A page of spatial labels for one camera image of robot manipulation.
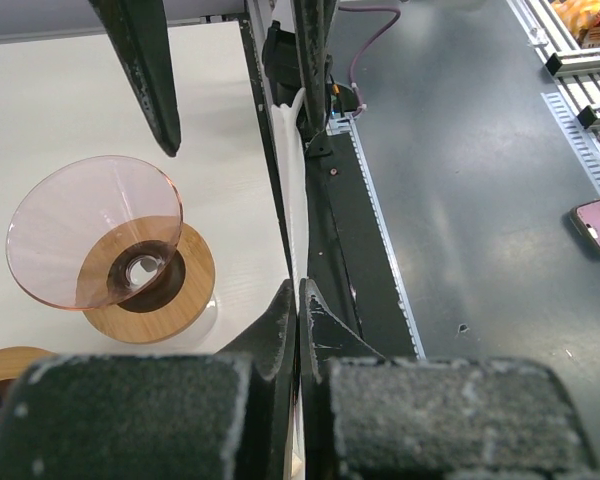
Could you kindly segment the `pink glass dripper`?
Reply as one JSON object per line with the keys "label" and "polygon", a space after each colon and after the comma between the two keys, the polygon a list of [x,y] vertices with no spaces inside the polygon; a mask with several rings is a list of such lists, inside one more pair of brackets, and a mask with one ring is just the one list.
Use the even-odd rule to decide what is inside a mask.
{"label": "pink glass dripper", "polygon": [[71,163],[37,184],[9,225],[9,270],[32,298],[90,310],[153,283],[175,254],[182,200],[157,167],[124,156]]}

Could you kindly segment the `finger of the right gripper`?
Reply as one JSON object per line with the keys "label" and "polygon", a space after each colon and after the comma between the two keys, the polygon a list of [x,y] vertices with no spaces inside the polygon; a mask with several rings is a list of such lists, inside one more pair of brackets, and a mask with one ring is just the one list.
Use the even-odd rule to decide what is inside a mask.
{"label": "finger of the right gripper", "polygon": [[305,89],[301,126],[305,158],[329,154],[326,126],[330,116],[327,77],[332,64],[328,39],[338,2],[296,0],[292,2],[296,50],[301,85]]}
{"label": "finger of the right gripper", "polygon": [[159,147],[169,156],[181,145],[181,124],[161,0],[90,0]]}

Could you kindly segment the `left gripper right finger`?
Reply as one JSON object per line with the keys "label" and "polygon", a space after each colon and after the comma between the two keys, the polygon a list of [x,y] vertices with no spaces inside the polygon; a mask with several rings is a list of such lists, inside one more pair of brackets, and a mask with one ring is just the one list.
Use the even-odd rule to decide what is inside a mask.
{"label": "left gripper right finger", "polygon": [[309,479],[596,479],[572,398],[519,358],[387,358],[300,285]]}

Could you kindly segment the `clear glass carafe brown collar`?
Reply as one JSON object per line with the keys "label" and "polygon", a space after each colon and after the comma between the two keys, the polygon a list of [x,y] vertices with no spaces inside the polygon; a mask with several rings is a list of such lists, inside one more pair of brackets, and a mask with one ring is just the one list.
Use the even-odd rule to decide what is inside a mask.
{"label": "clear glass carafe brown collar", "polygon": [[218,301],[212,295],[200,316],[182,333],[187,346],[195,347],[206,340],[217,322],[218,311]]}

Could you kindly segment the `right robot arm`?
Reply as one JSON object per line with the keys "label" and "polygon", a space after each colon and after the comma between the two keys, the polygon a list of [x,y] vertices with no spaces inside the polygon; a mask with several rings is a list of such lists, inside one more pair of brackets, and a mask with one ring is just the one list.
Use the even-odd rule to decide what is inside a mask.
{"label": "right robot arm", "polygon": [[[299,121],[307,153],[325,137],[327,40],[337,3],[290,1],[294,30],[273,20],[262,47],[265,76],[281,92],[303,90],[304,116]],[[181,145],[181,125],[164,3],[161,1],[92,1],[94,10],[115,50],[137,103],[160,146],[174,157]]]}

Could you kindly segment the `white paper coffee filter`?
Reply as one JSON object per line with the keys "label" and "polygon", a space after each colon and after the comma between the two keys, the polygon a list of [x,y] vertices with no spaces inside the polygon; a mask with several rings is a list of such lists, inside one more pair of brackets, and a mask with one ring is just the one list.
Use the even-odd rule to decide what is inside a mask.
{"label": "white paper coffee filter", "polygon": [[304,147],[297,120],[304,106],[301,88],[290,105],[271,107],[274,146],[279,171],[293,280],[300,284],[308,272],[309,219]]}

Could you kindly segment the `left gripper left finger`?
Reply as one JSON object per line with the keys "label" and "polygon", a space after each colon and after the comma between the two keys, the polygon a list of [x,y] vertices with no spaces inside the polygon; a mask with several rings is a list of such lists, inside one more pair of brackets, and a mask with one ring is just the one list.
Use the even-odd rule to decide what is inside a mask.
{"label": "left gripper left finger", "polygon": [[215,354],[54,355],[0,406],[0,479],[287,479],[296,307],[284,281]]}

